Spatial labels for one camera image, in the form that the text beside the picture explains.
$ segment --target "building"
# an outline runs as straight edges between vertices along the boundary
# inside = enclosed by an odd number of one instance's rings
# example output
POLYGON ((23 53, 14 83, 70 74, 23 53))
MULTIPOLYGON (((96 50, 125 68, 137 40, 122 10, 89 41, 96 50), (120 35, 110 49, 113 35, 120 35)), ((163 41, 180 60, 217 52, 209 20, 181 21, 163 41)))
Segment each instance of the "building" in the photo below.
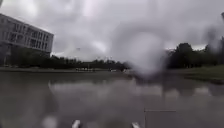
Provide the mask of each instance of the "building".
POLYGON ((49 32, 0 14, 0 62, 20 48, 50 56, 53 38, 49 32))

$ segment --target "water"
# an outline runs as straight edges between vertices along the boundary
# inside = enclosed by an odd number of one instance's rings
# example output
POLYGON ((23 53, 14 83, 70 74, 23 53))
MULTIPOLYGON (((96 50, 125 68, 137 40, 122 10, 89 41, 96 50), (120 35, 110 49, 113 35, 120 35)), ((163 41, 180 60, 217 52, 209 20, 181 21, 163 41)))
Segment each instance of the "water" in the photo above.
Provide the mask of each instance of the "water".
POLYGON ((145 83, 116 73, 0 73, 3 128, 223 128, 224 87, 164 77, 145 83))

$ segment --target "sky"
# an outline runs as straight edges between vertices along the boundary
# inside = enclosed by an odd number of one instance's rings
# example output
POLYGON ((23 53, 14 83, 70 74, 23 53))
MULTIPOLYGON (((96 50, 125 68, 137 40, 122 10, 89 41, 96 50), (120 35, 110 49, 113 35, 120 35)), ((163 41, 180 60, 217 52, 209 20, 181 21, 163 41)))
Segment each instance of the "sky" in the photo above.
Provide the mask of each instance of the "sky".
POLYGON ((55 55, 148 64, 182 42, 203 48, 211 28, 224 35, 223 5, 223 0, 4 0, 0 11, 53 33, 55 55))

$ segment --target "window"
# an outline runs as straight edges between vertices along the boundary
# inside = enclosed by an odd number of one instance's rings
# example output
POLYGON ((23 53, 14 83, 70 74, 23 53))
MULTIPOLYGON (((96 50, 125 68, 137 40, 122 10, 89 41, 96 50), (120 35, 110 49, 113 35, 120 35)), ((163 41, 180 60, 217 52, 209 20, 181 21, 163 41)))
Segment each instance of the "window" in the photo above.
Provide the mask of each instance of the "window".
POLYGON ((15 42, 16 41, 16 34, 10 33, 10 35, 9 35, 9 41, 10 42, 15 42))
POLYGON ((41 42, 40 42, 40 41, 38 41, 38 48, 40 48, 40 45, 41 45, 41 42))
POLYGON ((30 41, 30 46, 31 46, 31 47, 36 47, 36 40, 31 39, 31 41, 30 41))
POLYGON ((44 49, 44 42, 42 42, 42 49, 44 49))
POLYGON ((47 43, 45 43, 45 49, 47 49, 47 43))
POLYGON ((46 41, 48 41, 48 36, 46 37, 46 41))
POLYGON ((23 39, 23 36, 22 35, 18 35, 17 39, 16 39, 16 43, 22 43, 22 39, 23 39))

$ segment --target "grass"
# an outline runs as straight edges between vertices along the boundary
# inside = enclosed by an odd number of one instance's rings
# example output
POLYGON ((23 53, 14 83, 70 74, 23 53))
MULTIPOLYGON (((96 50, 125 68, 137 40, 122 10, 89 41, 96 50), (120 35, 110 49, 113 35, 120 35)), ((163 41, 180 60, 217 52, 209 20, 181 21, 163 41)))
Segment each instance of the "grass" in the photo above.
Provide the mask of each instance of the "grass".
POLYGON ((185 78, 189 79, 207 81, 214 84, 224 85, 224 65, 173 70, 172 73, 182 75, 185 78))

